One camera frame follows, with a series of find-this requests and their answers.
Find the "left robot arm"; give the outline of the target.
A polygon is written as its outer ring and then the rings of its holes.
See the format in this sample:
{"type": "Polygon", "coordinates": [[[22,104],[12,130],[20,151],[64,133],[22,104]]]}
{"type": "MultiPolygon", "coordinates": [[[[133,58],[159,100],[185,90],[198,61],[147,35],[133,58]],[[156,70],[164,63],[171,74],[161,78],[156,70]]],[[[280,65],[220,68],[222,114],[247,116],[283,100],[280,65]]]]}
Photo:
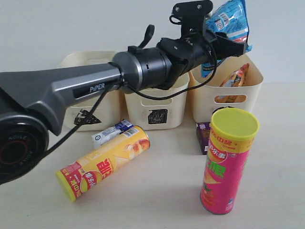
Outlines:
{"type": "Polygon", "coordinates": [[[117,53],[111,62],[42,71],[0,74],[0,182],[30,172],[48,154],[49,132],[61,133],[66,109],[113,90],[129,94],[167,90],[184,73],[205,62],[243,55],[246,43],[222,32],[191,31],[179,39],[162,38],[147,48],[153,26],[138,46],[117,53]]]}

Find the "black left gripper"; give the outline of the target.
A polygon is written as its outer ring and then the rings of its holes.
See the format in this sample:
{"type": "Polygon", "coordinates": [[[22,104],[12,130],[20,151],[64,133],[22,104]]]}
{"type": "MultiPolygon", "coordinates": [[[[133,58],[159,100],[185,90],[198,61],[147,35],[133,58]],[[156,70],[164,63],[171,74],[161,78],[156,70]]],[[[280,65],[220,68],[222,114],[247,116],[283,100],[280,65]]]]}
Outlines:
{"type": "MultiPolygon", "coordinates": [[[[216,40],[212,42],[216,58],[239,57],[246,52],[246,43],[234,42],[226,33],[215,32],[216,40]]],[[[200,35],[194,35],[184,39],[161,38],[157,48],[162,50],[171,62],[171,70],[188,72],[193,68],[204,64],[214,64],[212,49],[200,35]]]]}

